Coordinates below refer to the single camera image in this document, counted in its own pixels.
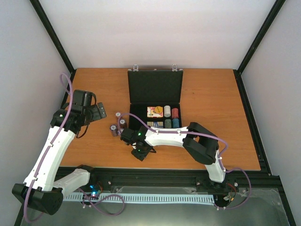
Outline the red playing card deck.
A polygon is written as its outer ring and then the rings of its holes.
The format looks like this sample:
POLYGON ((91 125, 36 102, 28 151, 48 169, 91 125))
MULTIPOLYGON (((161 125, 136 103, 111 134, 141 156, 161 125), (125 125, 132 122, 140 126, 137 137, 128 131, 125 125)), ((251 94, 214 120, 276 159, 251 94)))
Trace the red playing card deck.
POLYGON ((155 106, 148 106, 147 107, 147 117, 148 118, 162 118, 164 116, 164 112, 162 114, 156 114, 154 112, 155 106))

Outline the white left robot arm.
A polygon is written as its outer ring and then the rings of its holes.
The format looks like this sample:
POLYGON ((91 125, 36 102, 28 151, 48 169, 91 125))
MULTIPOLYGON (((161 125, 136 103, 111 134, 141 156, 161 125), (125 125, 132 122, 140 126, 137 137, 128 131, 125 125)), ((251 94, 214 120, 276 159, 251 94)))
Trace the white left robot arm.
POLYGON ((75 90, 70 102, 54 113, 38 160, 24 182, 12 188, 12 194, 24 207, 53 215, 73 191, 97 186, 94 168, 87 165, 78 166, 62 179, 55 180, 55 176, 68 146, 80 138, 82 127, 88 128, 90 123, 105 117, 103 104, 97 102, 94 93, 84 90, 75 90))

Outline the blue poker chip stack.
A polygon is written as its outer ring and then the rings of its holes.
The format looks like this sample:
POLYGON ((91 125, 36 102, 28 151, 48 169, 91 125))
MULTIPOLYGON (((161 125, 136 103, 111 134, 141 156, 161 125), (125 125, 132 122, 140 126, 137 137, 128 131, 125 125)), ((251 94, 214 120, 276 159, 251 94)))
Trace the blue poker chip stack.
POLYGON ((179 128, 180 127, 180 121, 178 118, 173 118, 172 119, 172 128, 179 128))

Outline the white poker chip stack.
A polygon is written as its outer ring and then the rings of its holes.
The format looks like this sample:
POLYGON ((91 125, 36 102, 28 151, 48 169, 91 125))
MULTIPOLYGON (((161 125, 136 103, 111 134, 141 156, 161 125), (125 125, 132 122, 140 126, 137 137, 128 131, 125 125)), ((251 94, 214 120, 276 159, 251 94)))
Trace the white poker chip stack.
POLYGON ((164 106, 164 117, 168 118, 171 116, 171 107, 169 105, 164 106))

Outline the red poker chip stack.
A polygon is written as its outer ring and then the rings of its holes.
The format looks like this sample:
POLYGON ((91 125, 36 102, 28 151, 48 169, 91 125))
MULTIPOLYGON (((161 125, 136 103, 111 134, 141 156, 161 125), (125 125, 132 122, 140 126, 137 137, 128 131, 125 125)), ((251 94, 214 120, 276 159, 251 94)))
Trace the red poker chip stack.
POLYGON ((172 108, 171 114, 172 114, 172 118, 173 119, 178 119, 179 118, 179 110, 178 110, 178 108, 172 108))

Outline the orange blind button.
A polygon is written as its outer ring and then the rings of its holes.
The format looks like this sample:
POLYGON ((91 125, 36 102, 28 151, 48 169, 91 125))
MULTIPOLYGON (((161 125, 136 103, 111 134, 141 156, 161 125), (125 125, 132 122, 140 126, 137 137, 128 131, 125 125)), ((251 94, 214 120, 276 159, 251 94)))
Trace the orange blind button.
POLYGON ((156 107, 154 108, 154 112, 155 112, 156 114, 162 114, 162 113, 163 113, 163 107, 161 107, 161 106, 156 106, 156 107))

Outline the dark brown chip stack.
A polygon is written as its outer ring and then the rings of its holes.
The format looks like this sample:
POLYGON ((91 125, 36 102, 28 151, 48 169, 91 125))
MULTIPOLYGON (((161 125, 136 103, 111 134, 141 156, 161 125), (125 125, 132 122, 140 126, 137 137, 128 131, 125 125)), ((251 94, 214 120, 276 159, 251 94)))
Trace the dark brown chip stack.
POLYGON ((127 127, 127 121, 125 119, 120 119, 119 120, 119 125, 122 129, 127 127))

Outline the blue playing card deck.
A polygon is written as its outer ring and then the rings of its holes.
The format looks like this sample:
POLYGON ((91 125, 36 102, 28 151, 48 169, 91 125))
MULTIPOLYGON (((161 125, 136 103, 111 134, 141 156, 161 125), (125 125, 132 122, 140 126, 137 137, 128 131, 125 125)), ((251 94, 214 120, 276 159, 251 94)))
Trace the blue playing card deck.
POLYGON ((163 128, 164 123, 162 121, 148 121, 147 126, 155 128, 163 128))

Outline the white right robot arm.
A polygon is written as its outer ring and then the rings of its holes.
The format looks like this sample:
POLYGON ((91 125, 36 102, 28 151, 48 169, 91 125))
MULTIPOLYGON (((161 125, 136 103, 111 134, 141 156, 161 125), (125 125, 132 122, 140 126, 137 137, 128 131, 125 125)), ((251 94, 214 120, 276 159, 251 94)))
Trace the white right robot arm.
POLYGON ((131 154, 143 161, 149 153, 155 153, 156 146, 171 146, 185 149, 198 163, 205 165, 209 179, 215 183, 223 183, 226 169, 222 165, 219 142, 228 144, 215 134, 196 122, 187 127, 162 129, 141 126, 139 130, 123 129, 120 139, 132 146, 131 154))

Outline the black poker set case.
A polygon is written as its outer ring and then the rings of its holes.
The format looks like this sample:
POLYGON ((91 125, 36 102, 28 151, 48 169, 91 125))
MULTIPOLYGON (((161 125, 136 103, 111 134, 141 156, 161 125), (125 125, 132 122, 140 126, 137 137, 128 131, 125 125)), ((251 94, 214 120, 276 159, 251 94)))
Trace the black poker set case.
POLYGON ((163 127, 166 120, 177 118, 176 125, 182 127, 181 118, 181 91, 183 69, 138 69, 127 71, 130 110, 142 122, 149 125, 157 122, 163 127), (165 107, 177 109, 176 116, 150 116, 150 107, 165 107))

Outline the brown poker chip stack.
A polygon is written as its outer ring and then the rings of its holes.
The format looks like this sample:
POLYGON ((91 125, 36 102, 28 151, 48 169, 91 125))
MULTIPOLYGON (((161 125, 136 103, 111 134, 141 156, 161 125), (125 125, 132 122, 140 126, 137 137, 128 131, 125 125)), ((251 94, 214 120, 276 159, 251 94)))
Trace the brown poker chip stack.
POLYGON ((121 112, 116 112, 115 113, 115 117, 116 117, 117 120, 119 119, 120 116, 121 116, 121 112))

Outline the green poker chip stack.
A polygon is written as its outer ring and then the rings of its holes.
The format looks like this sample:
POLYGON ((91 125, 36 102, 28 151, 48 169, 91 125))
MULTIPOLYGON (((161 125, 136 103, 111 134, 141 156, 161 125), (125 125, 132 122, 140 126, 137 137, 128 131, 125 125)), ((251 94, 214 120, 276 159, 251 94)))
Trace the green poker chip stack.
POLYGON ((164 121, 164 128, 166 128, 166 129, 171 129, 172 128, 172 120, 171 119, 166 119, 164 121))

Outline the purple poker chip stack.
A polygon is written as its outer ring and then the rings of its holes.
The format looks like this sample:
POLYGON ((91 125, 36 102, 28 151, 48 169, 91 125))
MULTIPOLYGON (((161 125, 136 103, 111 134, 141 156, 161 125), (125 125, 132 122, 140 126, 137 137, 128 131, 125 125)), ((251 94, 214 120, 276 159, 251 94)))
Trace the purple poker chip stack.
POLYGON ((118 127, 117 125, 111 125, 110 126, 110 132, 112 134, 113 137, 117 137, 119 134, 118 134, 118 127))

